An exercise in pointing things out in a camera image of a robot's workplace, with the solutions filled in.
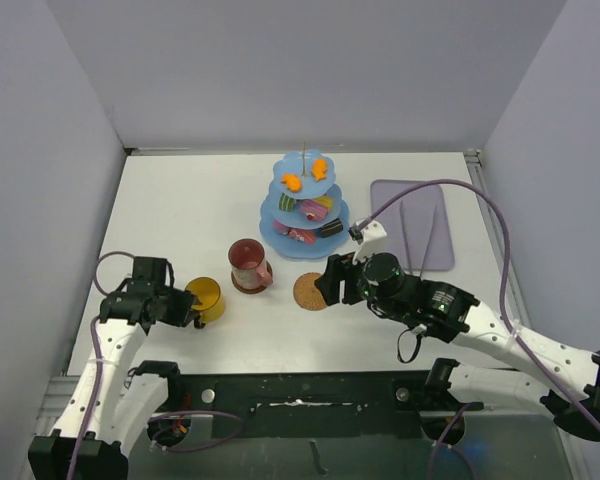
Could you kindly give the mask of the metal tongs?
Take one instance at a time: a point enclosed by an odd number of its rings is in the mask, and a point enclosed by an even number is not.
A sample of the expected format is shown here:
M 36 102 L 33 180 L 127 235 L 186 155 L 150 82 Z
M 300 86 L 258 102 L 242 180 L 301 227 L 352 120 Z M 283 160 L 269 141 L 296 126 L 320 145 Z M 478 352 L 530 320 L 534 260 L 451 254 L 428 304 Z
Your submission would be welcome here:
M 428 261 L 437 206 L 425 209 L 404 200 L 400 203 L 399 212 L 407 269 L 410 274 L 414 274 L 418 270 L 419 276 L 422 276 Z

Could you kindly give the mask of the yellow enamel mug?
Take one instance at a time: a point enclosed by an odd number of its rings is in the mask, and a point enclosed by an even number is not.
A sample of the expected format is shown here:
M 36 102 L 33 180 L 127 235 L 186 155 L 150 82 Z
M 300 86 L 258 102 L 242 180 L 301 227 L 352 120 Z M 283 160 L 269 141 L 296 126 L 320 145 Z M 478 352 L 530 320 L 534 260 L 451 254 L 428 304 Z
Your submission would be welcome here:
M 198 277 L 185 287 L 197 301 L 191 306 L 198 318 L 194 320 L 196 329 L 204 329 L 208 324 L 218 320 L 225 312 L 226 303 L 220 285 L 210 277 Z

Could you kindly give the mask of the chocolate layered cake slice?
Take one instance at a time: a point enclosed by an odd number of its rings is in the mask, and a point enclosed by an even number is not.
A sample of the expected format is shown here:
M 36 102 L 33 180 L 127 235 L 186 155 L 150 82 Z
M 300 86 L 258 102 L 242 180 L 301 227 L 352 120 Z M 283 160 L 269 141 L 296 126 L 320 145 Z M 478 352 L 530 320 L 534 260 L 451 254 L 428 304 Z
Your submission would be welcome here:
M 328 223 L 325 223 L 319 228 L 319 234 L 322 238 L 329 238 L 338 233 L 342 232 L 344 229 L 343 223 L 339 218 L 336 218 Z

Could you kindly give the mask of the woven rattan coaster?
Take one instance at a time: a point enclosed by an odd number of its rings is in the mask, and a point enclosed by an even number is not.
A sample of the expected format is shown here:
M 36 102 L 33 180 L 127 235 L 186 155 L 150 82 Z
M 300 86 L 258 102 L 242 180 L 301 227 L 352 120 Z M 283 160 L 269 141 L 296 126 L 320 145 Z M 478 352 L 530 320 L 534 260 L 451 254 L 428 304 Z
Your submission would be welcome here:
M 299 307 L 309 311 L 320 311 L 327 307 L 321 292 L 315 286 L 315 281 L 320 278 L 320 273 L 309 272 L 296 280 L 293 297 Z

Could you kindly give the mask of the red pink macaron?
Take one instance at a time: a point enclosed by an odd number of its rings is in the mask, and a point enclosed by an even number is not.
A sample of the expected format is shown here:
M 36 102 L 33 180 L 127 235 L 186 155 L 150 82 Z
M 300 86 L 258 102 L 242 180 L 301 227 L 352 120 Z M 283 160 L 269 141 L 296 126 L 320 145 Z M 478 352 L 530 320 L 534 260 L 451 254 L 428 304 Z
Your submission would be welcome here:
M 287 236 L 293 240 L 299 241 L 303 244 L 313 245 L 316 241 L 316 233 L 313 230 L 301 229 L 301 228 L 290 228 Z

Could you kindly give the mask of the pink strawberry cake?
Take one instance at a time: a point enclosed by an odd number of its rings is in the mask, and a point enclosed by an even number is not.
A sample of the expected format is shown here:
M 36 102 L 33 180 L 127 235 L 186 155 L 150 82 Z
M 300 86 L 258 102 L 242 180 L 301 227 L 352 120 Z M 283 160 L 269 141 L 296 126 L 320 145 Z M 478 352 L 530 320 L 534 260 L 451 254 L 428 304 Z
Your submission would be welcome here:
M 299 210 L 307 220 L 313 222 L 321 222 L 329 214 L 329 210 L 314 202 L 313 199 L 302 200 Z

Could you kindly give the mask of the yellow pink cake slice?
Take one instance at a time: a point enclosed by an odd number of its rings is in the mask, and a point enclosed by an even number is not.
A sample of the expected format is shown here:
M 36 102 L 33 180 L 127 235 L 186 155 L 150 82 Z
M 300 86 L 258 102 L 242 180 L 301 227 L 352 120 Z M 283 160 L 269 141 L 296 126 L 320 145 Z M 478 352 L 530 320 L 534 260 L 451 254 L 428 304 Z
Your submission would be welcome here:
M 326 195 L 314 198 L 313 201 L 319 205 L 322 205 L 327 210 L 331 210 L 334 204 L 334 199 Z

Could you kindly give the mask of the brown wooden coaster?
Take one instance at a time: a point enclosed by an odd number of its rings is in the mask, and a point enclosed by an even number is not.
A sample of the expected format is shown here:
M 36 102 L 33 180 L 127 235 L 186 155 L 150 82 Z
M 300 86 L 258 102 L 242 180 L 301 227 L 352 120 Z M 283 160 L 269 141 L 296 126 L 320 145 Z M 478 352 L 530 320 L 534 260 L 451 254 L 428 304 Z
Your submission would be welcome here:
M 248 288 L 244 288 L 243 286 L 241 286 L 237 280 L 236 277 L 234 277 L 233 275 L 231 276 L 231 281 L 233 286 L 240 292 L 244 293 L 244 294 L 249 294 L 249 295 L 254 295 L 254 294 L 258 294 L 261 293 L 263 291 L 265 291 L 268 287 L 264 286 L 264 285 L 259 285 L 256 288 L 252 288 L 252 289 L 248 289 Z

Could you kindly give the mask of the pink patterned mug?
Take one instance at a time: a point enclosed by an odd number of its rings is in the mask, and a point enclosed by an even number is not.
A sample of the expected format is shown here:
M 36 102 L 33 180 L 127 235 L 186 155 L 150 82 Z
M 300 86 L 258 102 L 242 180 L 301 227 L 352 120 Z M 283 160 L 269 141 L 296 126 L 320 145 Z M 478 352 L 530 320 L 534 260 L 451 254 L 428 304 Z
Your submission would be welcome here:
M 270 264 L 260 242 L 244 238 L 234 242 L 228 251 L 231 276 L 244 288 L 252 289 L 259 285 L 271 286 L 273 275 Z

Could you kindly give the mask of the green striped macaron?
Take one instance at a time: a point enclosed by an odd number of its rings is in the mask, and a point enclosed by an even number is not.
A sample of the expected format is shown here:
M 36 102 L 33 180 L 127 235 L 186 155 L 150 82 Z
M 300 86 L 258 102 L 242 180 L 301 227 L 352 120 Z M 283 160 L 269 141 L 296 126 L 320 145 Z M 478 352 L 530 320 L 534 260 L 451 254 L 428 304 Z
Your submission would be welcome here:
M 278 209 L 283 212 L 292 212 L 296 206 L 296 203 L 296 199 L 286 194 L 281 194 L 278 200 Z

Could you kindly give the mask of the orange cookie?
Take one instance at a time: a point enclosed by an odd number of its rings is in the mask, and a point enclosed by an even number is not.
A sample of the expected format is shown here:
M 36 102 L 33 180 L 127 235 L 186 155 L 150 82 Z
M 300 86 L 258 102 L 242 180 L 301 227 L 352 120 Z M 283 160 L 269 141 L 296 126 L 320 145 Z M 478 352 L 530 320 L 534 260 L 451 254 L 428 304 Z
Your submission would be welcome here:
M 295 174 L 286 173 L 281 179 L 280 183 L 283 184 L 289 191 L 297 193 L 303 188 L 303 182 L 300 177 Z
M 320 182 L 327 178 L 328 162 L 325 158 L 316 158 L 311 168 L 311 174 L 316 182 Z

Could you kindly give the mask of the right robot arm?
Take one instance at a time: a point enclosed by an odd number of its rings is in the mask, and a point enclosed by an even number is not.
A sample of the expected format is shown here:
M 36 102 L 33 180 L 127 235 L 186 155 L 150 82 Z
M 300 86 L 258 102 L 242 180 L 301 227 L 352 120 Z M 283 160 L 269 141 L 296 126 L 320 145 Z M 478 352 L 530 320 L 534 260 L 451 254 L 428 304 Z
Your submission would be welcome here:
M 569 347 L 505 320 L 474 295 L 403 270 L 390 253 L 357 262 L 332 255 L 315 286 L 327 305 L 359 302 L 401 323 L 418 341 L 433 338 L 483 353 L 499 368 L 434 361 L 424 384 L 439 409 L 477 403 L 546 416 L 563 431 L 600 442 L 600 350 Z

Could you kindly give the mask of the blue three-tier cake stand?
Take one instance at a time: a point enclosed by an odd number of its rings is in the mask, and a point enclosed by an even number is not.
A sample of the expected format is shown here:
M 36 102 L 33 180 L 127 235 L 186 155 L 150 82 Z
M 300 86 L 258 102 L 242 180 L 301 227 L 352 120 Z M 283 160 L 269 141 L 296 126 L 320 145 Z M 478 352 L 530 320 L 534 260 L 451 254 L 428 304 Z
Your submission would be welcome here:
M 304 147 L 274 164 L 259 222 L 274 251 L 292 260 L 325 258 L 346 242 L 348 227 L 349 207 L 329 156 Z

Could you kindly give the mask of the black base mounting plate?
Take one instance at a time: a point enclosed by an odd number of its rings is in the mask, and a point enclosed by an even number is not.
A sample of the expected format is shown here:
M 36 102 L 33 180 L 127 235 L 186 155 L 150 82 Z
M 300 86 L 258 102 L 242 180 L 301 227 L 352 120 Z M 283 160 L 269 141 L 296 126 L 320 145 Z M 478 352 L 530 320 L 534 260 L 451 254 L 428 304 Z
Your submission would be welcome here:
M 425 370 L 183 375 L 182 396 L 148 426 L 169 445 L 209 429 L 225 438 L 336 439 L 388 435 L 420 439 L 461 402 L 428 384 Z

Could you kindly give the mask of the aluminium rail frame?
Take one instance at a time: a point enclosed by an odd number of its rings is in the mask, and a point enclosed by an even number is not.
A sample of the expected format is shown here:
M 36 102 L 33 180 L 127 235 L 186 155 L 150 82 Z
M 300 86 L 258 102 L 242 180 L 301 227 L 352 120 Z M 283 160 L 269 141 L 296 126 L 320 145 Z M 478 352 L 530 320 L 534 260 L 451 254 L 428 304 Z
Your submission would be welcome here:
M 344 191 L 330 213 L 343 227 L 332 235 L 306 220 L 276 230 L 281 179 L 301 171 L 296 154 L 277 162 L 270 176 L 244 156 L 134 158 L 105 242 L 132 247 L 135 267 L 89 322 L 90 346 L 77 358 L 83 373 L 50 437 L 129 447 L 149 421 L 181 415 L 179 388 L 190 390 L 201 414 L 237 420 L 265 408 L 336 409 L 333 395 L 302 386 L 301 371 L 328 373 L 332 359 L 346 359 L 339 345 L 347 343 L 354 370 L 337 371 L 337 383 L 364 374 L 376 357 L 373 334 L 360 320 L 364 311 L 402 324 L 417 339 L 434 338 L 495 362 L 482 368 L 440 358 L 426 370 L 401 371 L 405 409 L 497 405 L 549 417 L 578 434 L 578 414 L 598 372 L 593 353 L 511 321 L 504 309 L 460 287 L 423 278 L 419 265 L 403 264 L 385 249 L 376 216 L 352 220 L 362 201 L 354 188 L 395 164 L 391 154 L 327 161 L 322 181 L 306 180 L 301 199 Z M 182 339 L 199 320 L 183 278 L 197 267 L 227 270 L 238 236 L 254 232 L 281 255 L 325 259 L 315 285 L 327 313 L 306 319 L 277 287 L 268 287 L 258 301 L 233 307 L 218 329 Z

